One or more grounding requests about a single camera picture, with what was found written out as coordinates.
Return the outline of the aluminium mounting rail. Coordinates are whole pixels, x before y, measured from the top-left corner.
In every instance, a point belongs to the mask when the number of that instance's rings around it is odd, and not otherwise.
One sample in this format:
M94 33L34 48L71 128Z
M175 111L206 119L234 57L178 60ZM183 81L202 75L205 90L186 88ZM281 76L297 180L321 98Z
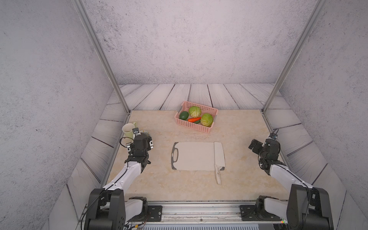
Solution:
M272 229L290 230L282 221L242 221L240 205L254 205L256 201L147 201L147 205L162 206L160 222L133 222L124 230L150 229Z

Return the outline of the right green cabbage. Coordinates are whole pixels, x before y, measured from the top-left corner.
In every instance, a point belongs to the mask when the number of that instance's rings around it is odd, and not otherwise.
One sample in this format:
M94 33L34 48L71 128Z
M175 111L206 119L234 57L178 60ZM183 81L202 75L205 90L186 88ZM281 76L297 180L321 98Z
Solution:
M213 116L209 113L203 114L203 116L201 117L200 123L201 125L205 127L211 127L213 123Z

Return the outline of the green avocado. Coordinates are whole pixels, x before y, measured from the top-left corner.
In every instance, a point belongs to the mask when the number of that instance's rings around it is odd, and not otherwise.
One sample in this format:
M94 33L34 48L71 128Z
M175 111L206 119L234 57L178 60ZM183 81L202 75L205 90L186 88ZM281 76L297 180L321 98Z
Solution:
M187 120L189 118L189 113L187 111L182 111L179 115L179 119Z

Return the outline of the green cabbage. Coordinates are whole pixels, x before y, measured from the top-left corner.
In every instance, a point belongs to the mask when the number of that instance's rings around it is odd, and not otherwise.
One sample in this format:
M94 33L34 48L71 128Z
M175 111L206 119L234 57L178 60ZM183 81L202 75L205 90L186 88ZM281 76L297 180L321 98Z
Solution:
M211 127L213 123L213 116L209 113L203 114L203 116L201 117L200 123L201 125L205 127Z
M188 113L192 118L196 118L196 117L201 117L202 111L200 107L192 106L189 108Z

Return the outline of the white cutting board grey rim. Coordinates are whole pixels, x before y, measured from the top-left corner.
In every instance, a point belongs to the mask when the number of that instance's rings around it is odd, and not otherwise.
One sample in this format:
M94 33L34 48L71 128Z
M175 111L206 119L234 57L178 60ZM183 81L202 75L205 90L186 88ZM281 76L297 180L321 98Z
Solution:
M214 171L214 142L176 142L172 147L173 170Z

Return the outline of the white plastic knife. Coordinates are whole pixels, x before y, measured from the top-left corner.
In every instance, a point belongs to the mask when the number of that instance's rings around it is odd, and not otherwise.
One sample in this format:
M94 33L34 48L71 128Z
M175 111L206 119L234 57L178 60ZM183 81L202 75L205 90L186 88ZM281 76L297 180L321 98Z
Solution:
M225 168L225 155L221 142L214 142L215 177L218 185L221 185L220 171Z

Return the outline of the light green mug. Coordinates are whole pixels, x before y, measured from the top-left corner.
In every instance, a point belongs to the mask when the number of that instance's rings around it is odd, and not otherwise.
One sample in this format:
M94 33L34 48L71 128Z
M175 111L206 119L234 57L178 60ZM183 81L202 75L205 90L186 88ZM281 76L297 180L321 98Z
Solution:
M133 129L137 128L137 123L127 123L122 127L123 137L134 139Z

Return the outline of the metal frame post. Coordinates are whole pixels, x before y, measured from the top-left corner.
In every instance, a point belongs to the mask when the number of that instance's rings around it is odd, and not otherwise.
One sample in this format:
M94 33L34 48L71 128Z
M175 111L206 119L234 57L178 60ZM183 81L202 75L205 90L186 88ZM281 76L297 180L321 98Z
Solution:
M305 44L305 42L307 41L309 35L311 34L313 28L315 27L320 15L322 14L325 6L327 4L327 0L318 0L316 2L316 5L304 27L304 29L302 30L297 43L295 45L295 47L293 48L284 68L282 69L279 77L277 78L277 81L274 85L274 88L272 89L264 107L262 108L262 114L265 115L267 110L270 108L274 98L277 95L277 92L280 90L282 84L284 83L285 79L287 78L290 70L292 69L295 61L297 60L300 52L302 51L302 48Z
M92 44L93 44L93 47L99 57L99 60L107 74L107 77L108 79L110 80L111 84L112 84L112 87L115 91L115 93L117 94L117 97L118 97L118 100L120 101L120 103L122 104L123 106L123 109L126 113L128 113L129 115L131 114L131 110L129 109L125 99L124 99L124 96L120 90L120 87L117 83L117 80L115 78L115 75L113 73L113 70L107 60L107 57L103 51L103 48L98 40L98 37L94 31L94 28L93 28L93 25L89 19L89 16L87 14L87 11L83 5L83 2L81 0L73 0L72 1L75 8L76 8L76 11L80 17L80 20L83 24L83 27L85 28L86 30L86 33L87 35L89 36Z

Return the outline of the pink plastic basket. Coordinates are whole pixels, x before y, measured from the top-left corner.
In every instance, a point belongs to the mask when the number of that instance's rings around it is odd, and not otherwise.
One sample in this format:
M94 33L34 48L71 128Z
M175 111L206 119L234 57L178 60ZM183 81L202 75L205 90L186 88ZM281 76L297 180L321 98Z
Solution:
M180 126L210 133L218 112L218 109L213 107L184 101L174 118Z

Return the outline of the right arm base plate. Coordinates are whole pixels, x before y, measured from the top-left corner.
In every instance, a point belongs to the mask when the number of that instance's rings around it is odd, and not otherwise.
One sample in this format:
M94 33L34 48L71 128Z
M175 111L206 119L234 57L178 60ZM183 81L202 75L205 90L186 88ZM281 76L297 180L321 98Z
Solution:
M282 221L282 219L274 214L266 211L258 211L256 204L240 205L240 213L242 221Z

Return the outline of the orange carrot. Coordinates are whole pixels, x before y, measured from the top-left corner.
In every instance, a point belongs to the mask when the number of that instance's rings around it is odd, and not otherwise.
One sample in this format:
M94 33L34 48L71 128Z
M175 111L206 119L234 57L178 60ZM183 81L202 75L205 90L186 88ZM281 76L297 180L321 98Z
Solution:
M190 119L188 119L187 121L188 122L191 122L191 123L195 123L195 122L198 122L198 121L200 121L201 120L201 117L196 117L196 118L190 118Z

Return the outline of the right metal frame post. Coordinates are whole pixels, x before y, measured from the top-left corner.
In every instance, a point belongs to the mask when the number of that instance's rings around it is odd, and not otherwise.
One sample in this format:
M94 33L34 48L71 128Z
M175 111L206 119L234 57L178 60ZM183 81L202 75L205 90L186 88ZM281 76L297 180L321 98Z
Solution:
M279 77L277 78L277 81L274 85L274 88L272 89L264 107L262 108L262 114L265 115L267 110L270 108L274 98L277 95L277 92L280 90L282 84L284 83L285 79L287 78L290 70L292 69L295 61L297 60L300 52L302 51L302 48L305 44L305 42L307 41L309 35L311 34L313 28L315 27L320 15L322 14L325 6L327 4L327 0L318 0L316 2L316 5L304 27L304 29L302 30L297 43L295 45L295 47L293 48L284 68L282 69Z

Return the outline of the dark bowl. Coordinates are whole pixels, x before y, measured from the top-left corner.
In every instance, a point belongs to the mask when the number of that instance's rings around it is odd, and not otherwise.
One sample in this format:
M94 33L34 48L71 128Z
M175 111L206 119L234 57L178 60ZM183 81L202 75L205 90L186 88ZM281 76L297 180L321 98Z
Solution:
M150 136L149 132L148 132L148 131L146 131L146 130L141 130L141 131L140 131L140 133L141 133L141 134L145 134L145 135L147 135L147 136Z

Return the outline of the left metal frame post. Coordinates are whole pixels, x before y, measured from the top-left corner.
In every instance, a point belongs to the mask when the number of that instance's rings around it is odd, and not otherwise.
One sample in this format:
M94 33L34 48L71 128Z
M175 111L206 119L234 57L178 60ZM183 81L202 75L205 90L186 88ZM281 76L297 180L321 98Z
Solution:
M103 51L103 48L98 40L98 37L94 31L94 28L93 28L93 25L89 19L89 16L87 14L87 11L83 5L83 2L81 0L73 0L72 1L75 8L76 8L76 11L80 17L80 20L83 24L83 27L85 28L86 30L86 33L87 35L89 36L92 44L93 44L93 47L99 57L99 60L107 74L107 77L108 79L110 80L111 84L112 84L112 87L115 91L115 93L117 94L117 97L118 97L118 100L120 101L120 103L122 104L123 106L123 109L126 113L128 113L129 115L131 114L131 110L129 109L125 99L124 99L124 96L120 90L120 87L117 83L117 80L115 78L115 75L113 73L113 70L107 60L107 57Z

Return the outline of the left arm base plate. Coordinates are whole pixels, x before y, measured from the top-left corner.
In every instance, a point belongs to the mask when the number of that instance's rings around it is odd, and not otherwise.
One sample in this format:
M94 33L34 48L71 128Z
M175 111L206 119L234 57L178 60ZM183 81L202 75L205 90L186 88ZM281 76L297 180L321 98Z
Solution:
M143 207L139 215L134 216L130 221L133 222L160 222L162 219L162 206L148 205Z

